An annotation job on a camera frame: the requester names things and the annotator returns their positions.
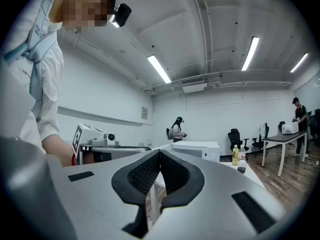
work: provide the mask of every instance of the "black pants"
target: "black pants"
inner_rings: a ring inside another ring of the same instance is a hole
[[[302,143],[303,143],[303,146],[305,145],[305,136],[302,136],[300,138],[298,138],[296,140],[296,153],[297,154],[300,154],[300,149],[301,149],[301,146],[302,146]],[[309,143],[308,143],[308,138],[306,139],[306,152],[308,152],[308,146],[309,146]]]

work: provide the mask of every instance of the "air vent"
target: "air vent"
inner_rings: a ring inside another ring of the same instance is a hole
[[[182,80],[181,84],[183,86],[187,86],[187,85],[194,85],[194,84],[201,84],[205,82],[205,77],[201,76],[201,77],[195,77],[195,78],[189,78],[186,80]]]

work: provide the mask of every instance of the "white ceiling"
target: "white ceiling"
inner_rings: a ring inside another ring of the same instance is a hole
[[[79,35],[100,51],[81,41],[76,46],[143,90],[166,87],[147,60],[150,55],[172,80],[170,91],[176,91],[177,80],[201,74],[221,84],[289,86],[318,52],[303,17],[288,0],[116,0],[116,6],[121,3],[132,9],[124,27],[109,23],[82,29]],[[248,70],[241,72],[252,37],[260,38],[258,47]],[[64,42],[74,40],[64,34]],[[298,73],[290,73],[304,53],[310,55]]]

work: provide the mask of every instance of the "wooden floor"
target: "wooden floor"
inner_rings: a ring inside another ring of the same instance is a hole
[[[262,167],[262,154],[248,154],[247,163],[250,165],[254,173],[261,180],[265,188],[273,194],[288,211],[294,209],[308,195],[314,186],[318,177],[320,167],[316,166],[316,160],[320,161],[320,148],[310,144],[309,156],[302,163],[302,155],[294,157],[296,153],[297,143],[293,142],[294,148],[289,146],[288,157],[284,159],[284,165],[281,177],[278,177],[278,171],[281,160],[281,147],[268,150],[264,167]],[[231,158],[221,157],[220,162],[231,162]],[[166,190],[159,188],[159,204],[162,198],[166,196]],[[149,227],[151,222],[151,201],[150,194],[146,198],[146,211]]]

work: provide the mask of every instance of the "camera lens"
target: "camera lens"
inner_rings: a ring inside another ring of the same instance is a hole
[[[114,141],[114,140],[115,140],[115,135],[112,134],[112,133],[110,133],[110,134],[108,135],[108,139],[109,139],[110,141]]]

